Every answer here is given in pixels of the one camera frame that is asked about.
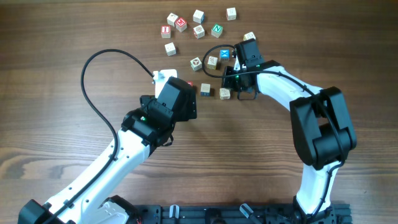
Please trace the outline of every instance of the black cable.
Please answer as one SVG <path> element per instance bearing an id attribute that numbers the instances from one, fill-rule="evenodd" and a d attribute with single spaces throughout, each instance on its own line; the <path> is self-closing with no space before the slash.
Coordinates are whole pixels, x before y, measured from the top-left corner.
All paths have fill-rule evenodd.
<path id="1" fill-rule="evenodd" d="M 231 78 L 231 77 L 235 77 L 236 75 L 239 75 L 239 76 L 240 76 L 240 75 L 258 74 L 258 73 L 273 74 L 273 75 L 278 75 L 278 76 L 284 77 L 284 78 L 286 78 L 286 79 L 288 79 L 288 80 L 294 82 L 297 86 L 299 86 L 300 88 L 302 88 L 303 91 L 306 91 L 306 92 L 309 93 L 311 96 L 315 96 L 315 94 L 314 94 L 311 90 L 309 90 L 309 89 L 307 88 L 307 86 L 301 84 L 300 82 L 298 82 L 298 81 L 295 80 L 294 78 L 292 78 L 292 77 L 290 77 L 290 76 L 288 76 L 288 75 L 285 75 L 285 74 L 283 74 L 283 73 L 281 73 L 281 72 L 273 72 L 273 71 L 265 71 L 265 70 L 263 70 L 263 71 L 254 71 L 254 72 L 243 72 L 243 73 L 238 73 L 238 74 L 235 74 L 235 75 L 212 75 L 212 74 L 208 73 L 208 72 L 206 71 L 206 67 L 205 67 L 205 60 L 206 60 L 206 58 L 207 58 L 207 55 L 210 54 L 210 52 L 213 51 L 214 49 L 217 49 L 217 48 L 220 48 L 220 47 L 231 47 L 232 49 L 235 49 L 235 47 L 232 46 L 232 45 L 229 45 L 229 44 L 221 44 L 221 45 L 217 45 L 217 46 L 211 48 L 209 51 L 207 51 L 206 54 L 205 54 L 205 56 L 203 57 L 202 66 L 201 66 L 202 69 L 203 69 L 203 72 L 204 72 L 206 75 L 208 75 L 208 76 L 210 76 L 210 77 L 213 77 L 213 78 Z M 321 101 L 320 101 L 319 99 L 315 99 L 315 102 L 316 102 L 316 104 L 318 105 L 318 107 L 321 109 L 321 111 L 322 111 L 322 113 L 324 114 L 324 116 L 327 118 L 328 122 L 330 123 L 331 130 L 333 131 L 333 135 L 335 136 L 335 138 L 336 138 L 336 140 L 337 140 L 337 145 L 338 145 L 338 149 L 339 149 L 340 156 L 341 156 L 341 162 L 340 162 L 339 164 L 333 166 L 332 168 L 330 168 L 330 170 L 327 172 L 327 173 L 328 173 L 328 180 L 326 181 L 325 190 L 323 191 L 322 198 L 320 199 L 320 202 L 319 202 L 317 208 L 314 210 L 314 212 L 313 212 L 313 213 L 311 214 L 311 216 L 308 218 L 308 222 L 309 222 L 309 223 L 312 222 L 312 220 L 316 217 L 316 215 L 318 215 L 318 212 L 319 212 L 319 210 L 321 209 L 323 203 L 325 203 L 325 200 L 326 200 L 326 196 L 327 196 L 327 194 L 328 194 L 328 189 L 329 189 L 329 185 L 330 185 L 330 181 L 331 181 L 331 177 L 332 177 L 333 171 L 334 171 L 335 169 L 337 169 L 337 168 L 342 167 L 342 166 L 344 165 L 344 163 L 345 163 L 345 160 L 346 160 L 345 155 L 344 155 L 344 150 L 343 150 L 343 144 L 341 143 L 341 139 L 340 139 L 340 137 L 338 136 L 338 132 L 337 132 L 336 126 L 333 124 L 333 121 L 332 121 L 331 118 L 330 118 L 329 112 L 327 112 L 325 105 L 322 104 Z"/>
<path id="2" fill-rule="evenodd" d="M 98 55 L 106 53 L 106 52 L 117 52 L 121 53 L 124 55 L 129 56 L 133 60 L 135 60 L 152 78 L 153 74 L 148 70 L 148 68 L 145 67 L 144 64 L 142 64 L 137 58 L 132 56 L 131 54 L 123 51 L 123 50 L 117 50 L 117 49 L 106 49 L 106 50 L 101 50 L 95 54 L 93 54 L 85 63 L 83 70 L 81 71 L 81 78 L 80 78 L 80 85 L 81 85 L 81 91 L 83 92 L 83 96 L 85 97 L 87 103 L 91 106 L 91 108 L 94 110 L 94 112 L 106 123 L 108 128 L 111 130 L 113 139 L 114 139 L 114 147 L 113 147 L 113 153 L 109 157 L 109 160 L 106 162 L 106 164 L 102 167 L 102 169 L 82 188 L 80 189 L 67 203 L 65 203 L 57 212 L 55 212 L 49 219 L 47 219 L 44 224 L 50 223 L 52 220 L 54 220 L 57 216 L 59 216 L 65 209 L 67 209 L 73 202 L 82 194 L 84 191 L 86 191 L 101 175 L 102 173 L 106 170 L 106 168 L 109 167 L 109 165 L 112 163 L 114 160 L 116 153 L 118 152 L 118 147 L 119 147 L 119 139 L 118 135 L 116 134 L 116 131 L 112 127 L 112 124 L 104 117 L 104 115 L 101 114 L 101 112 L 94 106 L 94 104 L 91 102 L 91 100 L 88 98 L 86 89 L 85 89 L 85 83 L 84 83 L 84 77 L 85 77 L 85 72 L 87 69 L 88 64 Z"/>

